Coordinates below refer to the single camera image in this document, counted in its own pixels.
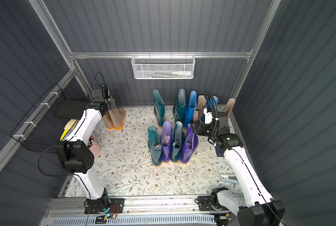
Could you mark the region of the beige rain boot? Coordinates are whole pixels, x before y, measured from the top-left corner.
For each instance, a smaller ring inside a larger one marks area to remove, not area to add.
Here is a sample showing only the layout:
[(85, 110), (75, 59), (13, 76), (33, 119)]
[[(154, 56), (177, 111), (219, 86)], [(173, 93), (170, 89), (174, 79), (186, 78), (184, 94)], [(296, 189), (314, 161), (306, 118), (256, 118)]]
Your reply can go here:
[(108, 111), (115, 130), (120, 130), (123, 127), (126, 112), (122, 107), (116, 107)]
[(223, 110), (223, 112), (227, 115), (227, 116), (230, 116), (232, 110), (233, 110), (233, 107), (235, 105), (235, 102), (236, 100), (234, 98), (230, 98), (227, 103), (226, 103), (226, 106)]
[(107, 129), (112, 130), (114, 128), (112, 119), (111, 119), (108, 112), (102, 117), (102, 119), (103, 119)]
[(194, 109), (194, 114), (193, 114), (193, 118), (192, 118), (192, 121), (195, 122), (195, 121), (198, 121), (198, 118), (199, 118), (199, 110), (201, 108), (203, 108), (205, 105), (206, 105), (207, 101), (204, 97), (204, 95), (199, 95), (198, 96), (198, 100), (197, 100), (197, 105)]

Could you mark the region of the dark teal boot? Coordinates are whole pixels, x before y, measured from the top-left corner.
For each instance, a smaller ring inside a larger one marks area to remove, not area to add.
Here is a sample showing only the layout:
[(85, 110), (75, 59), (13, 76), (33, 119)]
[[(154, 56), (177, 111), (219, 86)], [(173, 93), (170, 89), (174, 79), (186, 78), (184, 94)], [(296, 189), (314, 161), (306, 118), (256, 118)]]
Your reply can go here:
[(173, 107), (173, 116), (175, 121), (184, 121), (186, 113), (186, 96), (185, 89), (180, 89), (178, 92), (176, 103)]
[(157, 119), (158, 126), (162, 127), (164, 123), (165, 103), (157, 89), (153, 90), (152, 94), (154, 100), (154, 115)]

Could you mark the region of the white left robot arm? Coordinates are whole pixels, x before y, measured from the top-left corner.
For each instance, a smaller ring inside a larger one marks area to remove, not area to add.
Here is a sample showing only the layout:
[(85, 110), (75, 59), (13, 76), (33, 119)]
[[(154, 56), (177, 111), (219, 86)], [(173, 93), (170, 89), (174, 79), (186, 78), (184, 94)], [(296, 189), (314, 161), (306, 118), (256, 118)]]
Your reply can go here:
[(106, 85), (94, 89), (93, 101), (86, 105), (82, 117), (71, 134), (55, 146), (62, 168), (74, 176), (86, 193), (85, 214), (107, 213), (111, 203), (106, 189), (93, 170), (94, 154), (88, 148), (89, 138), (108, 110), (115, 108)]

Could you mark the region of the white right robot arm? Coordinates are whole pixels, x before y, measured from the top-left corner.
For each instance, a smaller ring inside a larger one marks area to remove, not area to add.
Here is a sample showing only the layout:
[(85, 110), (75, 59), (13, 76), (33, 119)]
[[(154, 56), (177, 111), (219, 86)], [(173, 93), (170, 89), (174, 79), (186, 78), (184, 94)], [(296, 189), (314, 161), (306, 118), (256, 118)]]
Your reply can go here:
[(225, 207), (242, 226), (282, 226), (285, 207), (264, 187), (249, 162), (246, 150), (237, 134), (230, 132), (228, 116), (224, 112), (207, 112), (193, 124), (196, 135), (205, 136), (228, 161), (243, 192), (239, 198), (231, 191), (218, 188), (212, 191), (214, 207)]

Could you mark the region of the blue rain boot right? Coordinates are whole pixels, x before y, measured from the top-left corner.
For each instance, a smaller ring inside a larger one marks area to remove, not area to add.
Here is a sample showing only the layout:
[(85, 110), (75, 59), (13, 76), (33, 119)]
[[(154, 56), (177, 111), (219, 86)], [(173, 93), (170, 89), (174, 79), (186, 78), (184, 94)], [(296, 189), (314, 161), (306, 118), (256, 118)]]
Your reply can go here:
[[(218, 97), (213, 96), (213, 98), (214, 98), (214, 102), (215, 102), (216, 105), (217, 105), (218, 102), (219, 102)], [(210, 103), (211, 105), (213, 105), (212, 99), (209, 100), (209, 103)], [(209, 105), (209, 104), (206, 104), (206, 105), (204, 106), (204, 111), (207, 110), (208, 108), (210, 108), (210, 105)], [(205, 113), (203, 113), (202, 121), (205, 122)]]

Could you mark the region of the blue rain boot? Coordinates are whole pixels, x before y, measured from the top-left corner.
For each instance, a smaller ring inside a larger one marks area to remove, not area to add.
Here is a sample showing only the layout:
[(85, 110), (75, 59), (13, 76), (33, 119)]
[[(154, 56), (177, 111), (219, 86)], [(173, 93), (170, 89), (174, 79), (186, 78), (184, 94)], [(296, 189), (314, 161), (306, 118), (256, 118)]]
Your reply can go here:
[[(216, 105), (217, 105), (218, 102), (219, 102), (218, 97), (213, 96), (213, 98), (214, 98), (214, 102), (215, 102)], [(210, 103), (211, 105), (213, 105), (212, 99), (209, 100), (209, 103)], [(208, 108), (210, 108), (210, 105), (209, 105), (209, 104), (206, 104), (206, 105), (204, 106), (204, 111), (207, 110)], [(205, 122), (205, 113), (203, 113), (202, 121)]]
[(195, 108), (197, 106), (197, 92), (196, 91), (194, 90), (191, 91), (189, 100), (186, 106), (187, 108), (186, 108), (186, 113), (184, 116), (183, 126), (184, 128), (187, 129), (188, 124), (193, 122), (193, 115), (194, 115)]

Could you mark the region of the blue rain boot left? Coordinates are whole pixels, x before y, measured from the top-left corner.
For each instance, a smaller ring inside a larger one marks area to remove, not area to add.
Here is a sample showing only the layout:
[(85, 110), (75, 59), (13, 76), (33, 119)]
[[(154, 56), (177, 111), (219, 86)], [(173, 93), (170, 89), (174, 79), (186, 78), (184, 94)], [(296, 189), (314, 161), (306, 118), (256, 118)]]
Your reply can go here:
[(187, 108), (186, 108), (186, 113), (184, 116), (183, 126), (184, 128), (187, 129), (188, 124), (193, 122), (193, 115), (194, 115), (195, 108), (197, 106), (197, 92), (196, 91), (194, 90), (191, 91), (189, 100), (186, 106)]

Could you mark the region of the dark blue book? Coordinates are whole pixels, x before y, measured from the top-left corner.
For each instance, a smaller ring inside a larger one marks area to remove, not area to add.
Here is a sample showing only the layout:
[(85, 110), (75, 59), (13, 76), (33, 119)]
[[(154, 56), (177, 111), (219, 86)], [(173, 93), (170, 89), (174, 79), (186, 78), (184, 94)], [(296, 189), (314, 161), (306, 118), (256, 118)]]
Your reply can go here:
[(225, 152), (225, 149), (224, 148), (221, 148), (219, 146), (216, 146), (215, 147), (215, 151), (216, 151), (216, 155), (217, 157), (224, 157), (224, 152)]

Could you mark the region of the teal front boot right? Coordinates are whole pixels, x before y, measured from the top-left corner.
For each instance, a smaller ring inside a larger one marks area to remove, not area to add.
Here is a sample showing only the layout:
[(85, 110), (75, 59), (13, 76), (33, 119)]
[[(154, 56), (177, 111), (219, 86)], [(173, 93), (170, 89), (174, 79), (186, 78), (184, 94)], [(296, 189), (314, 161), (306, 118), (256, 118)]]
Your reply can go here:
[(177, 121), (175, 123), (175, 128), (173, 132), (172, 152), (170, 157), (173, 163), (177, 163), (179, 161), (184, 141), (185, 134), (183, 132), (183, 124), (182, 122)]

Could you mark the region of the purple boot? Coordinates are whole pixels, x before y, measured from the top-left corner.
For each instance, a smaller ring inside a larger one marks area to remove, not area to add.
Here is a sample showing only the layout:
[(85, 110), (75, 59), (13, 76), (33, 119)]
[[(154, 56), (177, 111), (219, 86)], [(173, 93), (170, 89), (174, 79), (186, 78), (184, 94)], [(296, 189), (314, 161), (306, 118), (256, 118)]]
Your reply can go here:
[(170, 161), (170, 155), (172, 152), (172, 124), (169, 121), (165, 121), (162, 126), (161, 133), (161, 160), (164, 163), (168, 163)]
[(185, 142), (183, 143), (180, 155), (180, 162), (182, 164), (187, 164), (190, 161), (191, 156), (198, 147), (199, 139), (198, 136), (193, 132), (194, 127), (188, 124), (187, 136)]

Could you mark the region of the yellow notepad in basket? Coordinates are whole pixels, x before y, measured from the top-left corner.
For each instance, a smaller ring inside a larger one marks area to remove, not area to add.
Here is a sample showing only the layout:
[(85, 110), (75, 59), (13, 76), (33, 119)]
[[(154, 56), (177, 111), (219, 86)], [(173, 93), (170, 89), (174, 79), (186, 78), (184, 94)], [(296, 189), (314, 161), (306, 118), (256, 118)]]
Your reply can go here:
[(63, 141), (68, 137), (71, 132), (75, 129), (76, 125), (78, 124), (79, 120), (71, 119), (64, 127), (64, 131), (61, 135), (60, 141)]

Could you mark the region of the purple front boot left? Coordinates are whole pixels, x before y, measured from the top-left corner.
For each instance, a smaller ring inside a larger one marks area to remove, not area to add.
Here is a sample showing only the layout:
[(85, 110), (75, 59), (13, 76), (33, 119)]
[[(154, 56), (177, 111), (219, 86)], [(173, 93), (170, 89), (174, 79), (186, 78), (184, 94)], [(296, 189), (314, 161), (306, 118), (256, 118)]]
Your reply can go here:
[(172, 152), (172, 124), (169, 121), (165, 121), (162, 126), (161, 133), (161, 160), (164, 163), (168, 163), (170, 161), (170, 155)]

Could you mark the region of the white bottle in basket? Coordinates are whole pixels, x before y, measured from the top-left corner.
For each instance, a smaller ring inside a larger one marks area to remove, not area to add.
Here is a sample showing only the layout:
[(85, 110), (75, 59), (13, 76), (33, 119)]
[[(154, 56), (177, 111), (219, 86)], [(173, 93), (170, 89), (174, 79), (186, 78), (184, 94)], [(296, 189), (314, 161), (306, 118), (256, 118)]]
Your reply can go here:
[(172, 71), (172, 75), (180, 76), (180, 77), (191, 77), (192, 71)]

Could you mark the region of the floral floor mat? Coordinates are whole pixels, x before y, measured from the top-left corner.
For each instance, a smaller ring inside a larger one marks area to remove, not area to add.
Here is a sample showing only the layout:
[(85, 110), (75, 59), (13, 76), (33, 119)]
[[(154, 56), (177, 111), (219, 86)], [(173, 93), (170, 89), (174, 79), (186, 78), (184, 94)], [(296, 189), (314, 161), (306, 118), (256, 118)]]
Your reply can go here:
[(221, 181), (233, 169), (203, 136), (187, 164), (154, 166), (147, 146), (147, 129), (157, 126), (153, 108), (127, 107), (125, 111), (121, 130), (109, 130), (100, 121), (92, 133), (102, 149), (94, 170), (110, 196), (204, 195), (223, 186), (241, 193), (239, 185)]

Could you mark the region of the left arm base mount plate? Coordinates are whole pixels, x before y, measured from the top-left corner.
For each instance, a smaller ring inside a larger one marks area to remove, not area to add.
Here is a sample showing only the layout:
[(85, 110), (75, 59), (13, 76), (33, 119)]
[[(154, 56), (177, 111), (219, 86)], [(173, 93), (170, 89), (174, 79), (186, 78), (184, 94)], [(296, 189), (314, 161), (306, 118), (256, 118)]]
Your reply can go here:
[(86, 199), (84, 214), (103, 214), (105, 211), (108, 214), (120, 214), (123, 212), (124, 203), (123, 198), (113, 198), (108, 201)]

